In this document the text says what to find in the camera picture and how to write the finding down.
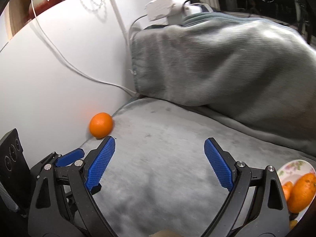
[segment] blue textured finger pad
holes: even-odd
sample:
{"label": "blue textured finger pad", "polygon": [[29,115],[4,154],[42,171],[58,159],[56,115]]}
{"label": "blue textured finger pad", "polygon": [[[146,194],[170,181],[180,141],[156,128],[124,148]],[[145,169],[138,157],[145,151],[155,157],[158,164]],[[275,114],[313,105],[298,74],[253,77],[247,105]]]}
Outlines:
{"label": "blue textured finger pad", "polygon": [[67,153],[66,155],[60,157],[55,162],[56,166],[67,166],[71,163],[74,163],[76,160],[79,160],[84,157],[84,151],[83,149],[76,149],[74,151],[71,151],[70,153]]}
{"label": "blue textured finger pad", "polygon": [[204,152],[221,185],[231,191],[234,187],[232,172],[209,139],[204,143]]}
{"label": "blue textured finger pad", "polygon": [[115,140],[110,138],[88,170],[86,188],[97,186],[115,151]]}

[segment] shelf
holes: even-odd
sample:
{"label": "shelf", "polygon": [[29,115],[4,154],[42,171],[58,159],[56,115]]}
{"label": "shelf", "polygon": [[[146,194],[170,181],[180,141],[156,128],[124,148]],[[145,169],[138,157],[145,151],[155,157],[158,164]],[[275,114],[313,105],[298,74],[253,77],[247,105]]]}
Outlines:
{"label": "shelf", "polygon": [[31,0],[10,0],[4,13],[8,39],[10,40],[29,21]]}

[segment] fleece blanket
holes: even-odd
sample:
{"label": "fleece blanket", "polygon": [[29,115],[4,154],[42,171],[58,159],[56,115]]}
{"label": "fleece blanket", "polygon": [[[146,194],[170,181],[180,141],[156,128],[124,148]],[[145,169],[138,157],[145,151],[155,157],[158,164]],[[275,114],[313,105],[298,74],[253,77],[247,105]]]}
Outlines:
{"label": "fleece blanket", "polygon": [[140,94],[316,156],[316,52],[295,30],[201,13],[138,32],[131,50]]}

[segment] floral plate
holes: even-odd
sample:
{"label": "floral plate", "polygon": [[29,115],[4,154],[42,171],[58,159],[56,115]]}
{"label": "floral plate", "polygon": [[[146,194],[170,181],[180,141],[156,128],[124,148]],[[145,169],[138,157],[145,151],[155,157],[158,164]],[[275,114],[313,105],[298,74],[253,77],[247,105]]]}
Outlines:
{"label": "floral plate", "polygon": [[[295,184],[299,178],[301,178],[303,175],[307,173],[312,173],[316,175],[316,171],[313,168],[313,166],[304,160],[290,161],[289,163],[283,165],[277,171],[277,174],[282,185],[284,185],[288,181],[291,181],[293,184]],[[309,205],[307,206],[307,208],[305,208],[299,213],[298,217],[295,220],[299,221],[307,211],[308,207]]]}

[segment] fuzzy texture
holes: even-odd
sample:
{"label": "fuzzy texture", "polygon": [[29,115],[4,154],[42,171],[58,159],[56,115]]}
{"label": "fuzzy texture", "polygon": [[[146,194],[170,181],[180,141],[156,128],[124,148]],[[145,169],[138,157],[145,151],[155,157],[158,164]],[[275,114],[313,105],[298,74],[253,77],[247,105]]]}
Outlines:
{"label": "fuzzy texture", "polygon": [[[101,178],[102,189],[93,197],[120,237],[145,237],[164,229],[184,237],[202,235],[228,195],[204,153],[209,137],[250,167],[279,169],[294,159],[316,166],[302,152],[250,137],[166,101],[134,101],[113,120],[115,153]],[[92,138],[81,148],[87,154],[101,141]],[[246,213],[243,209],[237,226]]]}
{"label": "fuzzy texture", "polygon": [[132,42],[140,94],[167,100],[264,141],[316,156],[316,52],[265,19],[201,13]]}

